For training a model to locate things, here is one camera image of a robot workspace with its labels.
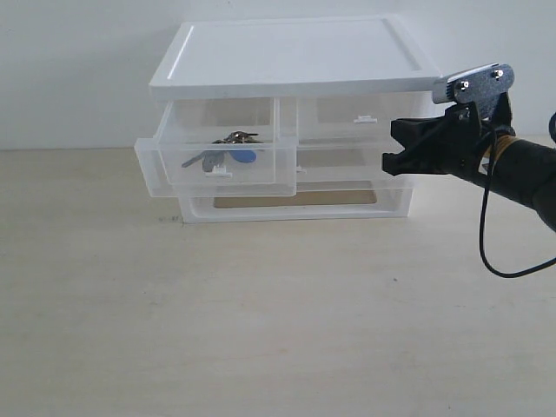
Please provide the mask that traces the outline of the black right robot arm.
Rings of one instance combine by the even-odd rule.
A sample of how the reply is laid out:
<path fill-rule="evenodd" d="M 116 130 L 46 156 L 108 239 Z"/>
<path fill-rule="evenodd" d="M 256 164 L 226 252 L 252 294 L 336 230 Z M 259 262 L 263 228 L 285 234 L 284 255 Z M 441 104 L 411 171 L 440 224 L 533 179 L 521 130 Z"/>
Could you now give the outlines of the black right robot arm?
<path fill-rule="evenodd" d="M 403 147 L 385 153 L 390 175 L 452 175 L 536 212 L 555 229 L 555 149 L 518 138 L 507 93 L 456 103 L 443 116 L 399 118 L 390 136 Z"/>

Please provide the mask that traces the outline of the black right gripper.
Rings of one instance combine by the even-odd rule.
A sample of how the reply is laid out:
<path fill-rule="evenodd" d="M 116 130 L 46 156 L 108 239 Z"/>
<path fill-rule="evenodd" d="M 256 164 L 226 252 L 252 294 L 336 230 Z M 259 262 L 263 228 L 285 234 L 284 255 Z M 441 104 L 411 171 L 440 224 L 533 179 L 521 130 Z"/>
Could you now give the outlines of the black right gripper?
<path fill-rule="evenodd" d="M 479 102 L 455 104 L 445 118 L 399 118 L 390 136 L 403 147 L 384 153 L 382 170 L 390 175 L 454 175 L 467 182 L 485 182 L 502 154 L 517 142 L 507 93 Z M 440 136 L 442 151 L 429 149 Z"/>

